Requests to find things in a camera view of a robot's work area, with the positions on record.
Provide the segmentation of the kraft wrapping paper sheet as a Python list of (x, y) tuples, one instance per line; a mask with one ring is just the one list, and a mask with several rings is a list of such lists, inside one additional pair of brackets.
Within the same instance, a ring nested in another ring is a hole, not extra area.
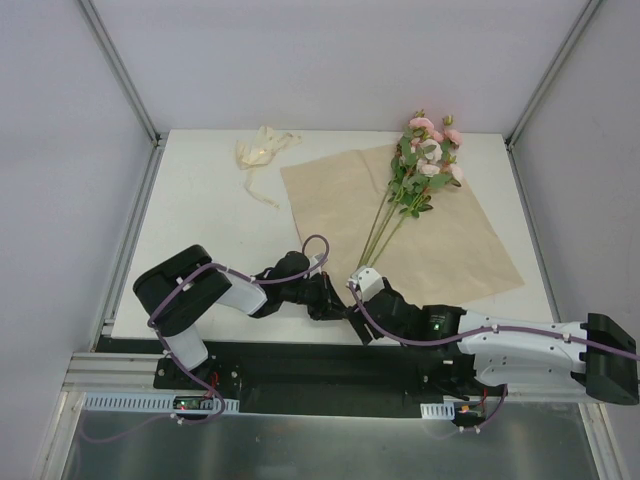
[[(345, 302), (346, 281), (375, 238), (371, 225), (387, 212), (393, 154), (391, 144), (351, 149), (280, 170), (300, 238), (321, 234), (330, 243), (325, 267)], [(435, 192), (419, 217), (396, 211), (368, 262), (410, 303), (496, 301), (525, 284), (478, 198), (477, 176), (492, 175), (491, 163), (468, 149), (457, 162), (460, 186)]]

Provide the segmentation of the pink fake flower stem three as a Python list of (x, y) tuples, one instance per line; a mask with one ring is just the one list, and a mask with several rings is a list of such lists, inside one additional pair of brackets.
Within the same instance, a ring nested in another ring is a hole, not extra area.
[(461, 186), (462, 173), (456, 161), (429, 162), (418, 154), (397, 153), (391, 161), (391, 179), (377, 208), (358, 266), (373, 267), (409, 219), (418, 219), (433, 209), (432, 199), (436, 192)]

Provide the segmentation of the pink fake flower stem four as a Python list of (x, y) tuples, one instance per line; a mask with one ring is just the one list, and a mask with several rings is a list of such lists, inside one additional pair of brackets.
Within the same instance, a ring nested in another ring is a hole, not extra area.
[(400, 211), (401, 218), (419, 215), (428, 203), (430, 179), (440, 172), (441, 145), (433, 138), (402, 137), (390, 162), (391, 177), (382, 195), (358, 266), (372, 266), (389, 243), (391, 235), (383, 241), (393, 216)]

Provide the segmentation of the pink fake flower stem one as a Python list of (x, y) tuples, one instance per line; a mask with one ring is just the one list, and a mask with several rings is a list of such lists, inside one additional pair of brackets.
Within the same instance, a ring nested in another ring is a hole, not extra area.
[[(462, 145), (462, 134), (454, 128), (455, 119), (452, 115), (446, 115), (442, 118), (439, 124), (432, 121), (435, 128), (433, 132), (433, 139), (435, 139), (441, 145), (441, 158), (442, 161), (456, 161), (459, 165), (457, 156), (458, 150)], [(462, 173), (462, 180), (464, 173), (459, 165), (459, 169)]]

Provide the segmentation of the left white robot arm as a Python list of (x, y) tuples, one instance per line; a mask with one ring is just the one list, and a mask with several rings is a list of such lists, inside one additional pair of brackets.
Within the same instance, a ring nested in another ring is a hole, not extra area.
[(346, 316), (329, 275), (325, 254), (311, 258), (289, 251), (274, 266), (246, 276), (213, 261), (204, 247), (192, 245), (142, 274), (133, 285), (149, 315), (148, 327), (177, 367), (188, 388), (219, 385), (220, 374), (195, 323), (213, 305), (235, 309), (252, 318), (276, 313), (284, 303), (302, 305), (315, 321)]

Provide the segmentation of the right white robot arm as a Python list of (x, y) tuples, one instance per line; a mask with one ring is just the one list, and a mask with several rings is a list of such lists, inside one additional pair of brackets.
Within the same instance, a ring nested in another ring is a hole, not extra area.
[(637, 343), (605, 314), (537, 324), (444, 304), (418, 307), (381, 276), (355, 275), (347, 288), (356, 315), (377, 335), (403, 347), (463, 357), (450, 369), (451, 385), (461, 394), (483, 385), (579, 386), (599, 402), (639, 403)]

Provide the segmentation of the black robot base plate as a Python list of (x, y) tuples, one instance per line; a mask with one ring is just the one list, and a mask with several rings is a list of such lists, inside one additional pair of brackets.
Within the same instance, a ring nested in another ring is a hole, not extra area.
[(447, 398), (498, 398), (501, 384), (476, 379), (469, 355), (400, 346), (209, 342), (209, 358), (186, 375), (158, 361), (157, 390), (215, 388), (241, 412), (307, 416), (418, 418)]

